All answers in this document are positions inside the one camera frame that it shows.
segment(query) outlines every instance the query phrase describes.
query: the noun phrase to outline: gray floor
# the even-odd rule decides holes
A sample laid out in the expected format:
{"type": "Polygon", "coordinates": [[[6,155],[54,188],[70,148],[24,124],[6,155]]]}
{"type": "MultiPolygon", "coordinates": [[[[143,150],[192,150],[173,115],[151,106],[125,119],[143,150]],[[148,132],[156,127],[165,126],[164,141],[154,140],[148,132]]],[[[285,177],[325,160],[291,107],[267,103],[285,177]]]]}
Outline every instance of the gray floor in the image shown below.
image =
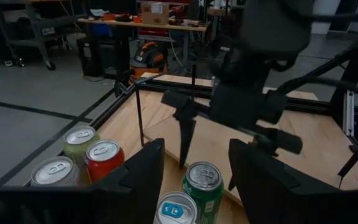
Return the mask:
{"type": "MultiPolygon", "coordinates": [[[[277,87],[286,80],[306,74],[350,44],[350,40],[326,39],[314,35],[310,46],[298,57],[296,65],[284,73],[271,72],[267,86],[277,87]]],[[[132,54],[135,50],[136,44],[132,42],[132,54]]],[[[113,87],[112,80],[93,83],[83,79],[75,50],[61,53],[53,61],[57,66],[53,72],[48,71],[42,62],[26,64],[25,68],[7,68],[0,64],[0,102],[79,116],[113,87]]],[[[177,62],[171,60],[170,65],[173,69],[178,67],[177,62]]],[[[198,76],[208,78],[210,75],[206,72],[207,69],[206,63],[200,63],[198,76]]],[[[340,78],[343,71],[338,67],[324,77],[340,78]]],[[[317,85],[306,85],[300,90],[311,91],[324,101],[328,101],[334,91],[333,88],[317,85]]],[[[114,96],[108,97],[86,114],[85,118],[94,119],[114,99],[114,96]]],[[[56,142],[48,140],[71,123],[70,119],[0,106],[0,178],[40,146],[48,146],[6,185],[22,185],[40,161],[56,155],[62,149],[62,138],[56,142]]]]}

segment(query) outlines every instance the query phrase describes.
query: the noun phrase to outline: shop vacuum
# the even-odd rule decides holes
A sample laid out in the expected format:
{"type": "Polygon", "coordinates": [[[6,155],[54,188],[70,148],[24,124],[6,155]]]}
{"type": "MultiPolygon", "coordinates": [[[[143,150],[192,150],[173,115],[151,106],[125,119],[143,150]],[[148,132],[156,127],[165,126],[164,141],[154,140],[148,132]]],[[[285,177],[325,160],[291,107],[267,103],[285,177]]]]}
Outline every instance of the shop vacuum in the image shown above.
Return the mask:
{"type": "Polygon", "coordinates": [[[155,42],[148,42],[139,48],[134,57],[129,61],[129,69],[117,75],[114,84],[116,96],[121,94],[119,83],[122,83],[125,87],[129,87],[145,72],[167,73],[168,50],[159,47],[155,42]]]}

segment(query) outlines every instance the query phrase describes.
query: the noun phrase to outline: blue and white can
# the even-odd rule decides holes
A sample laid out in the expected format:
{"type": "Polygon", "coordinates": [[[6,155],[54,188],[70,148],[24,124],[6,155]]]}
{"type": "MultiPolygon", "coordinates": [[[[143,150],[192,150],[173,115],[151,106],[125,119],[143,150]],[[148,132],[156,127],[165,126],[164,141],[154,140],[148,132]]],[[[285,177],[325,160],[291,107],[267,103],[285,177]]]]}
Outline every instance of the blue and white can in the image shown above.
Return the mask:
{"type": "Polygon", "coordinates": [[[182,192],[169,192],[158,201],[154,224],[194,224],[196,219],[195,201],[182,192]]]}

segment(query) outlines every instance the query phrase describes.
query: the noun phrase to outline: aluminum can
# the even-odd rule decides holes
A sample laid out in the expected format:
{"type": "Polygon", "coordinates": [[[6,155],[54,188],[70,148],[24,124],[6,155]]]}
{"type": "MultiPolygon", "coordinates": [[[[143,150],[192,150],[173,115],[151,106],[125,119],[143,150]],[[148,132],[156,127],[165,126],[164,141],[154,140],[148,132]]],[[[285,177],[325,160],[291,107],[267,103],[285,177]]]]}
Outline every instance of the aluminum can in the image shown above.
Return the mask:
{"type": "Polygon", "coordinates": [[[209,162],[189,166],[182,181],[182,191],[197,204],[197,224],[214,224],[218,217],[224,187],[218,168],[209,162]]]}
{"type": "Polygon", "coordinates": [[[57,156],[41,162],[31,173],[32,187],[80,186],[78,167],[65,156],[57,156]]]}
{"type": "Polygon", "coordinates": [[[97,141],[86,150],[86,165],[92,183],[107,176],[124,161],[124,150],[113,140],[97,141]]]}
{"type": "Polygon", "coordinates": [[[170,192],[160,198],[153,224],[194,224],[197,207],[193,199],[182,192],[170,192]]]}
{"type": "Polygon", "coordinates": [[[63,151],[80,170],[81,185],[90,184],[90,178],[85,165],[86,149],[94,142],[100,139],[94,128],[89,126],[75,127],[64,135],[63,151]]]}

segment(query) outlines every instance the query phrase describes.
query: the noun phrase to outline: can lid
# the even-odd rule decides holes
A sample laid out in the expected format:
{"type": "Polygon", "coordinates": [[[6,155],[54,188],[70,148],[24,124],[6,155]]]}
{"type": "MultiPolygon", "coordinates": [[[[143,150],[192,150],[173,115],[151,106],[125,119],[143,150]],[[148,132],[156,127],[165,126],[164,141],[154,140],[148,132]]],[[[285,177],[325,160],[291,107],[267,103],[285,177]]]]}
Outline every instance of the can lid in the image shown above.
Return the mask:
{"type": "Polygon", "coordinates": [[[170,192],[160,198],[155,219],[158,223],[193,224],[197,219],[195,201],[182,192],[170,192]]]}
{"type": "Polygon", "coordinates": [[[196,162],[186,172],[186,178],[191,186],[210,191],[222,184],[222,175],[216,166],[209,162],[196,162]]]}
{"type": "Polygon", "coordinates": [[[78,126],[67,131],[63,138],[68,144],[83,144],[91,140],[95,134],[96,131],[92,127],[78,126]]]}
{"type": "Polygon", "coordinates": [[[118,152],[119,145],[116,141],[100,140],[89,146],[86,156],[93,161],[102,162],[113,158],[118,152]]]}
{"type": "Polygon", "coordinates": [[[41,162],[31,174],[31,179],[40,185],[56,183],[65,178],[73,169],[71,159],[57,156],[41,162]]]}

